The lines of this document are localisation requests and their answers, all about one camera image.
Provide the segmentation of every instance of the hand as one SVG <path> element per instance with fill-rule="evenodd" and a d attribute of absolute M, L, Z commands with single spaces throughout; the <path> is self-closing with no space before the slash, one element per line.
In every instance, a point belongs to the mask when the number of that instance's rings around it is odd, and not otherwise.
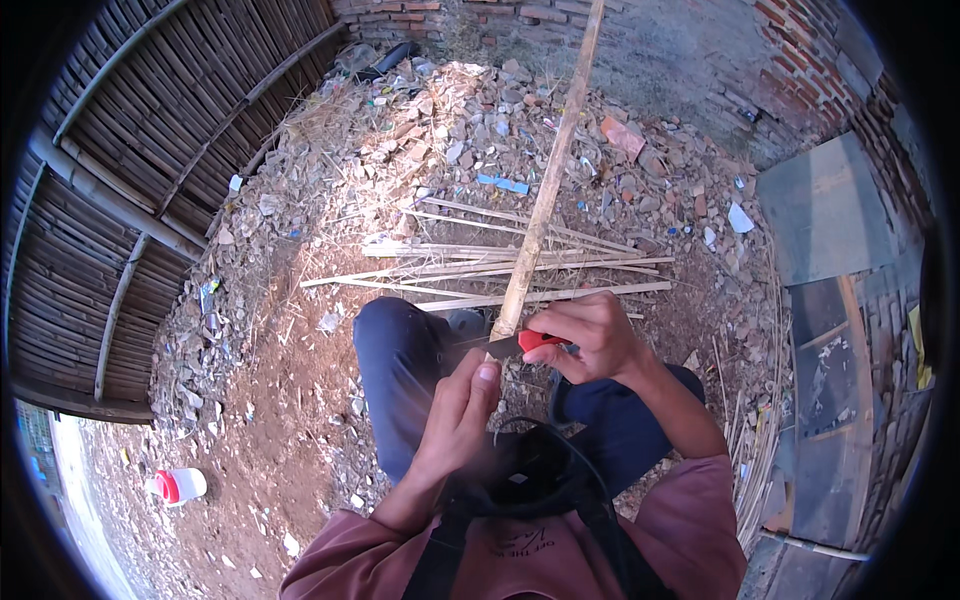
<path fill-rule="evenodd" d="M 483 444 L 500 399 L 500 363 L 473 348 L 450 377 L 437 383 L 420 448 L 408 475 L 429 487 L 464 466 Z"/>
<path fill-rule="evenodd" d="M 530 317 L 526 327 L 566 338 L 580 347 L 577 354 L 570 354 L 548 344 L 523 355 L 523 362 L 542 361 L 574 384 L 610 378 L 628 385 L 629 376 L 642 371 L 642 363 L 652 357 L 611 292 L 552 302 Z"/>

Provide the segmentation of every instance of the black plastic object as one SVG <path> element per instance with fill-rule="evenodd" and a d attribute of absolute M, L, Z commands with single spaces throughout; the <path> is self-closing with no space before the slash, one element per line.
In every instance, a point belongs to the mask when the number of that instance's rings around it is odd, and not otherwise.
<path fill-rule="evenodd" d="M 387 53 L 387 56 L 383 57 L 383 60 L 361 71 L 357 71 L 355 76 L 357 82 L 372 82 L 378 77 L 383 77 L 387 71 L 397 66 L 401 60 L 415 56 L 419 49 L 417 43 L 413 41 L 405 41 L 402 44 L 394 46 L 390 52 Z"/>

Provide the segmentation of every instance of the blue pants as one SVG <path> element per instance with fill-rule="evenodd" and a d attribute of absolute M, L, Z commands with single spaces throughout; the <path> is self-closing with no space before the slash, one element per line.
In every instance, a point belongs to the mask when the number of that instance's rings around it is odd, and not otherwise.
<path fill-rule="evenodd" d="M 462 357 L 446 352 L 459 341 L 446 320 L 399 298 L 374 300 L 353 320 L 377 460 L 394 484 L 420 446 L 437 382 Z M 667 369 L 705 401 L 704 386 L 693 372 L 676 365 Z M 673 449 L 646 404 L 612 379 L 574 386 L 563 411 L 587 426 L 570 441 L 593 462 L 613 496 Z"/>

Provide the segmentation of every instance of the forearm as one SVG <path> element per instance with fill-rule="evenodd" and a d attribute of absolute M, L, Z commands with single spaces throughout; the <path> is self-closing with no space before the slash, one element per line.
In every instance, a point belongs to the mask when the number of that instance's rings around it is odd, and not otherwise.
<path fill-rule="evenodd" d="M 414 536 L 430 524 L 446 478 L 436 481 L 416 470 L 416 464 L 373 510 L 370 519 L 400 534 Z"/>
<path fill-rule="evenodd" d="M 727 453 L 723 432 L 713 416 L 663 365 L 652 350 L 638 344 L 636 366 L 620 381 L 636 392 L 653 413 L 670 443 L 684 458 Z"/>

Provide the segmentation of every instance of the knife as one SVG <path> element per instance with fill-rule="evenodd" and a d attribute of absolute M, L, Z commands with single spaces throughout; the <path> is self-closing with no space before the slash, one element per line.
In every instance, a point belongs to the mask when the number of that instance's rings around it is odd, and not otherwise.
<path fill-rule="evenodd" d="M 509 338 L 503 338 L 495 342 L 488 342 L 488 337 L 467 340 L 456 344 L 460 348 L 483 348 L 493 358 L 506 358 L 516 354 L 529 352 L 534 348 L 546 346 L 547 344 L 572 344 L 569 340 L 558 338 L 549 333 L 539 333 L 530 329 L 521 329 Z"/>

